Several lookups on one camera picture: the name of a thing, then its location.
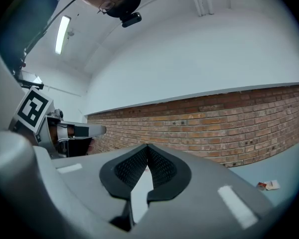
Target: ceiling light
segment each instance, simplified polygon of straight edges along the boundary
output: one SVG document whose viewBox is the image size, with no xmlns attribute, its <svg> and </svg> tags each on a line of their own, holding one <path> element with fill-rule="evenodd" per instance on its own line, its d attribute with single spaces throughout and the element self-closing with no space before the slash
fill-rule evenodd
<svg viewBox="0 0 299 239">
<path fill-rule="evenodd" d="M 62 46 L 63 46 L 63 40 L 66 33 L 66 29 L 68 28 L 68 25 L 70 23 L 71 18 L 67 16 L 63 16 L 61 19 L 60 27 L 58 36 L 56 38 L 56 45 L 55 45 L 55 53 L 61 54 Z"/>
</svg>

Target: black hair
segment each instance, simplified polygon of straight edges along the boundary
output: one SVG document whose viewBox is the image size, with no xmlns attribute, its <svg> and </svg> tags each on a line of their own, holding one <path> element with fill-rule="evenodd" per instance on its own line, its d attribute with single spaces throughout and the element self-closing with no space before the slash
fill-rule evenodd
<svg viewBox="0 0 299 239">
<path fill-rule="evenodd" d="M 110 9 L 107 15 L 122 19 L 132 14 L 139 7 L 140 3 L 141 0 L 125 0 L 120 6 Z"/>
</svg>

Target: ceiling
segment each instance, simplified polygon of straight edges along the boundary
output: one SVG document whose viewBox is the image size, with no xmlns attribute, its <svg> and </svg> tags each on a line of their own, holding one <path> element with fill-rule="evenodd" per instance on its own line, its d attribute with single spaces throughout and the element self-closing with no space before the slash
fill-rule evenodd
<svg viewBox="0 0 299 239">
<path fill-rule="evenodd" d="M 60 0 L 55 14 L 71 1 Z M 212 2 L 215 13 L 217 9 L 229 7 L 229 0 L 212 0 Z M 250 0 L 248 3 L 252 5 L 259 1 Z M 207 7 L 206 0 L 203 0 L 203 4 Z M 51 25 L 32 53 L 51 67 L 62 64 L 63 68 L 69 67 L 90 76 L 106 65 L 115 52 L 124 48 L 130 40 L 149 27 L 181 13 L 197 14 L 193 0 L 142 0 L 138 11 L 143 20 L 128 28 L 122 28 L 119 19 L 97 14 L 96 8 L 82 0 L 76 0 L 63 12 L 63 15 L 71 17 L 68 31 L 74 35 L 66 36 L 62 54 L 57 55 L 54 52 L 61 17 Z"/>
</svg>

